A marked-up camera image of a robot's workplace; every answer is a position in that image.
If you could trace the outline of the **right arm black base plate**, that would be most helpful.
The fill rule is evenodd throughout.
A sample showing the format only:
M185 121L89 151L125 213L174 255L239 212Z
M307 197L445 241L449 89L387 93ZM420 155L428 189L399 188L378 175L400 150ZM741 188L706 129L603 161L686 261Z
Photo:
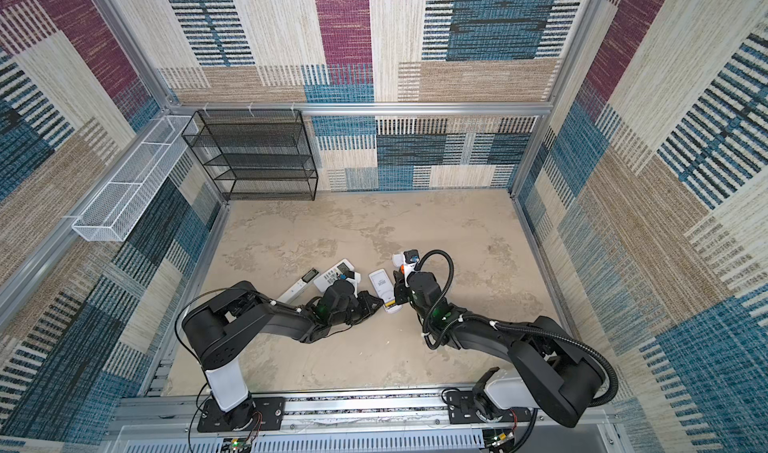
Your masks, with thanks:
M501 409L483 393L475 394L471 390L445 388L441 391L440 398L447 407L451 424L526 423L532 418L530 408Z

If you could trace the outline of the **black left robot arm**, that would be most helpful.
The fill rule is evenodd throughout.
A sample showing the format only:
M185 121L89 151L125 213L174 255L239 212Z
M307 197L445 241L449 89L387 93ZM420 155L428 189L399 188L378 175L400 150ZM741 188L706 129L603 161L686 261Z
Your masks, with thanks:
M312 344L338 325L354 327L384 307L384 301L344 277L302 306L290 306L241 281L218 291L181 320L219 410L245 407L250 392L239 366L240 353L260 333Z

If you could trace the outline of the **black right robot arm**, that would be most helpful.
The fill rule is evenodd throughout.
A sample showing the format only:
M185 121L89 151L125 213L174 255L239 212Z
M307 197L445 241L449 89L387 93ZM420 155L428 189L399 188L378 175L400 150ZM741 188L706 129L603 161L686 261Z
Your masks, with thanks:
M596 349L569 336L553 319L494 320L446 300L430 272L394 272L394 294L417 313L427 347L476 350L506 360L537 406L562 426L574 427L586 409L611 402L619 379Z

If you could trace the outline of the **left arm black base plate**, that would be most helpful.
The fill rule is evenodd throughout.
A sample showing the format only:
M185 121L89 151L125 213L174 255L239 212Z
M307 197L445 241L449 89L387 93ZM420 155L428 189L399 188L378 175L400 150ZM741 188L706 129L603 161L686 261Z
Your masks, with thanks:
M229 412L223 412L215 399L207 399L202 406L202 418L197 433L224 433L245 431L277 431L281 428L285 410L285 397L250 398Z

